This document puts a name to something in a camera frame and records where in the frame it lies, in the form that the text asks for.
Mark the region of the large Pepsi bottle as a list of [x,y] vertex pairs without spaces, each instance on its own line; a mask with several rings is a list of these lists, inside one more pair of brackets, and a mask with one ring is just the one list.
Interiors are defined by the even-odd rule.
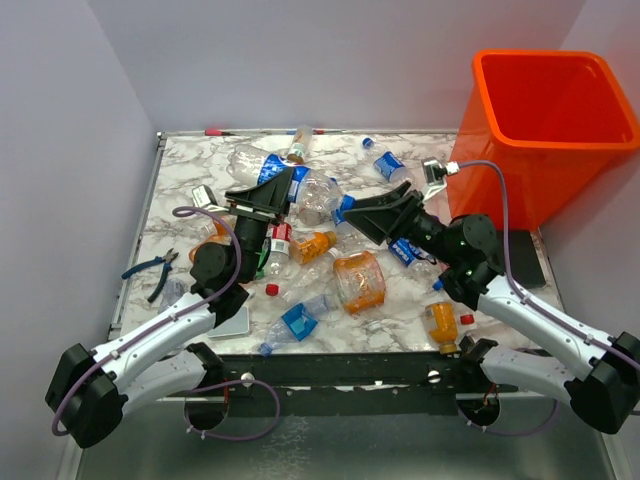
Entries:
[[289,201],[300,208],[331,214],[340,208],[344,199],[344,193],[334,178],[253,145],[236,146],[229,154],[228,161],[229,175],[251,187],[265,183],[291,167],[294,173],[289,187]]

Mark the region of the large crushed orange bottle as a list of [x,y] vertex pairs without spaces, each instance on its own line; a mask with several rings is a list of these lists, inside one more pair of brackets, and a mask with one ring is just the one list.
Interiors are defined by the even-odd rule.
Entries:
[[338,298],[350,315],[384,304],[386,284],[376,256],[363,251],[333,262]]

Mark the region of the crushed blue label water bottle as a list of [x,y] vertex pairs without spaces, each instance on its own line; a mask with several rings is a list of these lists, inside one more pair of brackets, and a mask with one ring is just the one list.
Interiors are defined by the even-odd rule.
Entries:
[[299,343],[309,337],[319,321],[337,308],[334,296],[320,294],[290,307],[267,330],[258,346],[258,353],[269,357],[289,343]]

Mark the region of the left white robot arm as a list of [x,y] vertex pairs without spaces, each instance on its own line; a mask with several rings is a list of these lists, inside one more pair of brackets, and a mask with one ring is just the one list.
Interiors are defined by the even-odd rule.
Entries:
[[229,380],[222,361],[196,337],[234,316],[248,299],[271,225],[289,211],[295,170],[287,167],[244,191],[226,193],[230,226],[218,211],[206,214],[225,228],[228,245],[206,243],[190,271],[194,284],[143,326],[87,349],[75,344],[61,355],[45,395],[53,411],[52,433],[71,436],[81,448],[96,445],[135,409],[174,393],[210,394],[257,384],[245,373]]

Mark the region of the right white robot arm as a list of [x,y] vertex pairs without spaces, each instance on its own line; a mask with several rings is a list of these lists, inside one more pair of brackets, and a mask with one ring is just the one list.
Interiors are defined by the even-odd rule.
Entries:
[[491,316],[546,351],[527,357],[490,341],[472,349],[459,367],[461,383],[481,391],[493,383],[553,398],[590,427],[620,431],[639,402],[639,340],[612,336],[535,297],[506,271],[501,242],[484,214],[443,224],[427,213],[421,193],[402,184],[357,200],[345,220],[376,244],[406,239],[446,265],[439,280],[455,302]]

